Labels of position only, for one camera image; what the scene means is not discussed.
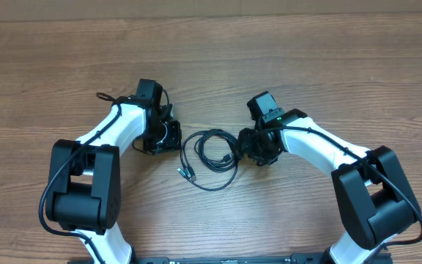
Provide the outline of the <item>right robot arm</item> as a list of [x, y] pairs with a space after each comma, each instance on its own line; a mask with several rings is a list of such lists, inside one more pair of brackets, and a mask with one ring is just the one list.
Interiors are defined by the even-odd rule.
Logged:
[[265, 166], [291, 153], [333, 182], [344, 234], [323, 253], [294, 253], [289, 263], [392, 263], [388, 247], [422, 241], [421, 209], [394, 151], [350, 144], [306, 113], [284, 111], [269, 92], [247, 107], [255, 126], [240, 131], [238, 157]]

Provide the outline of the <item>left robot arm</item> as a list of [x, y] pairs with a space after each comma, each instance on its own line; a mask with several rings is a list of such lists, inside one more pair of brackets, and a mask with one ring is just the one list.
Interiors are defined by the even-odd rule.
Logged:
[[181, 146], [180, 123], [173, 104], [161, 103], [166, 90], [140, 79], [136, 93], [114, 98], [111, 111], [93, 130], [76, 140], [57, 141], [51, 152], [48, 184], [38, 217], [51, 234], [84, 243], [91, 263], [136, 263], [136, 253], [122, 236], [117, 219], [121, 207], [120, 158], [140, 139], [141, 153], [157, 155]]

